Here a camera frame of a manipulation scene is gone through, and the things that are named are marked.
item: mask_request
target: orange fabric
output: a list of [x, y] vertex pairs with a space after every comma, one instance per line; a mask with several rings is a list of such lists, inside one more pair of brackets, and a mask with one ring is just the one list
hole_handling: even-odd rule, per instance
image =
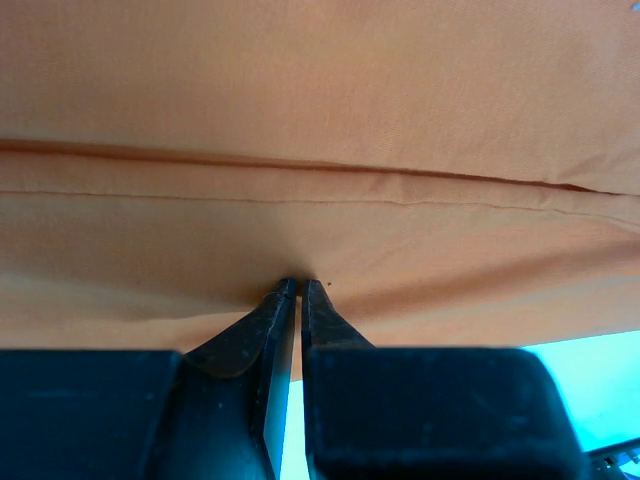
[[2, 346], [191, 348], [278, 278], [383, 344], [638, 328], [618, 1], [0, 6]]

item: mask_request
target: black plastic part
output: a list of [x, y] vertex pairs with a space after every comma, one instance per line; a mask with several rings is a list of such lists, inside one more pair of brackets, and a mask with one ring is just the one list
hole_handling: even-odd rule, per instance
[[312, 479], [589, 478], [537, 357], [519, 349], [362, 348], [321, 290], [309, 283], [302, 306]]
[[274, 480], [295, 282], [184, 356], [0, 352], [0, 479]]
[[627, 480], [620, 466], [640, 462], [640, 438], [589, 452], [593, 480]]

